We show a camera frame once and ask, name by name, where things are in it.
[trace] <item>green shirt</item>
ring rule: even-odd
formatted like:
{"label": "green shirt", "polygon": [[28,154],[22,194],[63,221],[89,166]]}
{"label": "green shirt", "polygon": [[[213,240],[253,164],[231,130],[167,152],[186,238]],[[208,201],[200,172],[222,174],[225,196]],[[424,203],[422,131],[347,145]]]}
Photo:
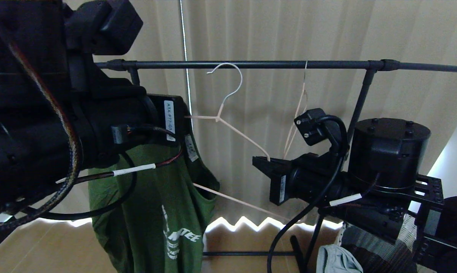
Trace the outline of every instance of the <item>green shirt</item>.
{"label": "green shirt", "polygon": [[[186,135],[183,157],[168,166],[138,172],[132,196],[113,211],[93,219],[100,245],[119,273],[196,273],[201,271],[203,233],[214,207],[214,194],[193,183],[218,190],[220,184],[198,156],[192,135]],[[127,153],[136,166],[161,162],[177,147],[142,145]],[[109,169],[129,168],[124,159]],[[90,209],[103,207],[123,194],[131,175],[89,182]]]}

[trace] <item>gray cloth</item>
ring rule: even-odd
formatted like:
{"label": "gray cloth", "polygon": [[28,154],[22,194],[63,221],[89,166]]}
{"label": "gray cloth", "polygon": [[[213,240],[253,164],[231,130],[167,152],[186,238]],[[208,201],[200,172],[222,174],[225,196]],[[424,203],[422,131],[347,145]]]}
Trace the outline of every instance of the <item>gray cloth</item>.
{"label": "gray cloth", "polygon": [[363,268],[348,250],[330,244],[318,251],[316,273],[363,273]]}

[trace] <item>brown tile floor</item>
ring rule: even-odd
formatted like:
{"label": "brown tile floor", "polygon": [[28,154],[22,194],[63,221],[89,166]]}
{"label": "brown tile floor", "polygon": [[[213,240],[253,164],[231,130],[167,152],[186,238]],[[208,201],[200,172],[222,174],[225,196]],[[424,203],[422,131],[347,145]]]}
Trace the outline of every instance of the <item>brown tile floor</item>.
{"label": "brown tile floor", "polygon": [[[206,235],[209,251],[266,251],[279,231],[271,224],[259,232],[246,224],[232,232],[220,225]],[[334,241],[337,231],[323,228],[318,245]],[[298,237],[306,250],[311,231],[294,227],[284,235],[277,251],[291,251],[289,237]],[[264,256],[205,257],[203,273],[265,272]],[[274,273],[297,272],[294,257],[277,256],[272,263]],[[97,243],[91,223],[73,227],[69,223],[34,221],[14,231],[0,245],[0,273],[115,273],[107,254]]]}

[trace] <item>hanger hook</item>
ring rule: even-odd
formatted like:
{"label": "hanger hook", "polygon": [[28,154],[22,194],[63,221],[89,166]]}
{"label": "hanger hook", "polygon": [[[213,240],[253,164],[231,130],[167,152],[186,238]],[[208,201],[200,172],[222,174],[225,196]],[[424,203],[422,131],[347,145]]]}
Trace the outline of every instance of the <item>hanger hook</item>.
{"label": "hanger hook", "polygon": [[223,99],[223,101],[221,102],[222,104],[225,104],[225,101],[228,99],[228,97],[230,97],[231,95],[237,93],[240,89],[240,87],[242,87],[242,83],[243,83],[243,75],[242,75],[242,71],[240,71],[240,68],[238,66],[236,66],[235,64],[232,64],[232,63],[222,63],[222,64],[218,64],[212,71],[210,72],[207,72],[206,74],[211,74],[213,72],[215,72],[219,67],[221,66],[224,66],[225,64],[229,65],[229,66],[232,66],[232,67],[235,67],[235,69],[237,69],[237,71],[239,72],[240,74],[240,84],[239,86],[236,88],[235,91],[233,91],[232,93],[228,94],[225,96],[225,98]]}

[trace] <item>curtain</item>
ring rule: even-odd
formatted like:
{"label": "curtain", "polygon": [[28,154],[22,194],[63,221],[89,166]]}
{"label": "curtain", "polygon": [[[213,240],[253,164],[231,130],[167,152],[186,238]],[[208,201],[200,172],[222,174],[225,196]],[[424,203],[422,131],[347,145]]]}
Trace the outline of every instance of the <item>curtain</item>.
{"label": "curtain", "polygon": [[[66,1],[73,9],[82,0]],[[144,26],[128,54],[96,57],[126,60],[184,60],[178,1],[131,1]],[[457,64],[457,0],[394,1],[183,1],[188,60],[379,60]],[[141,70],[149,93],[191,100],[194,115],[216,115],[221,101],[239,84],[235,70]],[[128,77],[126,72],[106,71]],[[281,158],[301,93],[303,69],[242,70],[241,90],[230,97],[223,118]],[[320,107],[349,124],[365,71],[309,69],[308,107]],[[432,131],[420,173],[426,174],[457,126],[457,73],[391,71],[375,75],[360,119],[409,119]],[[201,157],[221,181],[221,192],[291,218],[306,205],[269,202],[270,181],[251,157],[256,147],[214,121],[193,122]],[[299,133],[288,159],[324,153],[328,143],[308,147]],[[87,198],[85,189],[72,191]],[[60,210],[72,207],[66,200]],[[313,223],[315,211],[307,222]],[[213,219],[235,223],[242,215],[259,224],[268,215],[218,198]]]}

